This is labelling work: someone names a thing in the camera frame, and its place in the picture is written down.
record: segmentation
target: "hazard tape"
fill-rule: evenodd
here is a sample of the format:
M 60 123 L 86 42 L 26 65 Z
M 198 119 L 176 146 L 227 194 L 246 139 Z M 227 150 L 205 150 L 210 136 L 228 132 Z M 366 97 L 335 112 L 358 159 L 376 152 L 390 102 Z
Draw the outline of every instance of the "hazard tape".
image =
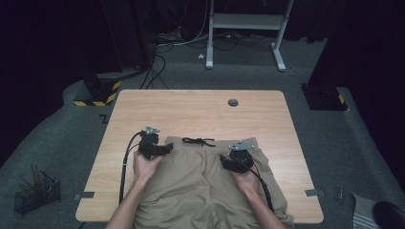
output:
M 97 107 L 103 107 L 103 106 L 109 106 L 113 103 L 114 99 L 117 96 L 117 91 L 119 88 L 119 85 L 121 84 L 121 81 L 118 81 L 115 83 L 112 87 L 112 90 L 108 92 L 108 97 L 105 101 L 100 101 L 100 100 L 75 100 L 74 104 L 79 107 L 87 107 L 87 106 L 97 106 Z

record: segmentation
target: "gray carpet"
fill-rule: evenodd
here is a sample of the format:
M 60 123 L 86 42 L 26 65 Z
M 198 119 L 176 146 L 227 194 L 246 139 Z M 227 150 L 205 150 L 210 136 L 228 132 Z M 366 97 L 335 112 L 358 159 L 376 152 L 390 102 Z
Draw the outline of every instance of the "gray carpet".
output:
M 222 49 L 232 44 L 217 41 Z M 205 49 L 176 46 L 162 53 L 166 60 L 161 80 L 169 89 L 279 90 L 284 93 L 313 184 L 325 192 L 319 201 L 325 216 L 320 224 L 297 224 L 296 228 L 352 228 L 354 203 L 349 196 L 335 200 L 334 187 L 344 194 L 354 192 L 373 200 L 389 200 L 405 207 L 405 198 L 394 176 L 377 151 L 348 89 L 339 88 L 350 108 L 347 112 L 311 111 L 300 89 L 307 83 L 325 42 L 308 44 L 305 39 L 284 41 L 281 52 L 288 69 L 278 72 L 268 43 L 239 45 L 231 51 L 214 51 L 214 69 L 207 70 Z M 160 47 L 164 52 L 170 47 Z M 155 71 L 162 67 L 157 58 Z M 144 74 L 122 81 L 120 90 L 137 89 Z M 107 125 L 99 115 L 109 107 L 76 107 L 73 99 L 82 82 L 68 87 L 65 105 L 39 124 L 19 145 L 0 170 L 0 228 L 77 228 L 75 219 L 80 194 L 90 174 Z M 160 80 L 155 89 L 164 89 Z M 31 181 L 31 164 L 61 181 L 60 202 L 53 202 L 24 217 L 14 213 L 15 193 Z M 83 228 L 103 228 L 87 223 Z

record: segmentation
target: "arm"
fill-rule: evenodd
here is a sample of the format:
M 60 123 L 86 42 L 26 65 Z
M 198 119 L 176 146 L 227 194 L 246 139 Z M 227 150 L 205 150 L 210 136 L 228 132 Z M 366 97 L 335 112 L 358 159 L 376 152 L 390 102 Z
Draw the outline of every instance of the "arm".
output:
M 154 160 L 147 160 L 139 152 L 135 152 L 134 183 L 108 222 L 107 229 L 132 228 L 143 191 L 162 159 L 163 156 L 158 156 Z
M 262 197 L 259 194 L 258 178 L 256 178 L 250 171 L 247 171 L 244 174 L 234 172 L 231 172 L 231 174 L 235 177 L 239 189 L 249 202 L 261 228 L 286 228 L 262 200 Z

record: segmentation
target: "yellow and black tape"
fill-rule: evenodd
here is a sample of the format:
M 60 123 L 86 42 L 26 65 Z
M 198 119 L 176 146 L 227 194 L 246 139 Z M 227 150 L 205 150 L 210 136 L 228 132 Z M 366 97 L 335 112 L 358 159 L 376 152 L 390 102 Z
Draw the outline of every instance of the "yellow and black tape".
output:
M 76 106 L 79 107 L 86 107 L 86 106 L 97 106 L 97 107 L 103 107 L 103 106 L 109 106 L 113 103 L 114 99 L 117 96 L 117 91 L 119 88 L 119 85 L 121 84 L 121 81 L 116 82 L 112 87 L 111 90 L 108 92 L 104 92 L 104 97 L 105 99 L 102 100 L 75 100 L 74 103 Z

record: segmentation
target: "black strap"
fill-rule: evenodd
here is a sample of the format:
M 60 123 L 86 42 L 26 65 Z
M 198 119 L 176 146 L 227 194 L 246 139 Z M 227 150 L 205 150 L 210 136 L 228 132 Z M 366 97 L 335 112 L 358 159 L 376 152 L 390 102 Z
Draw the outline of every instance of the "black strap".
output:
M 183 137 L 182 138 L 182 142 L 184 142 L 184 143 L 202 144 L 202 146 L 205 144 L 205 145 L 207 145 L 209 147 L 215 147 L 215 145 L 206 143 L 207 140 L 213 141 L 215 139 L 211 139 L 211 138 L 204 138 L 204 139 L 196 138 L 196 139 L 193 139 L 193 138 L 190 138 L 190 137 Z

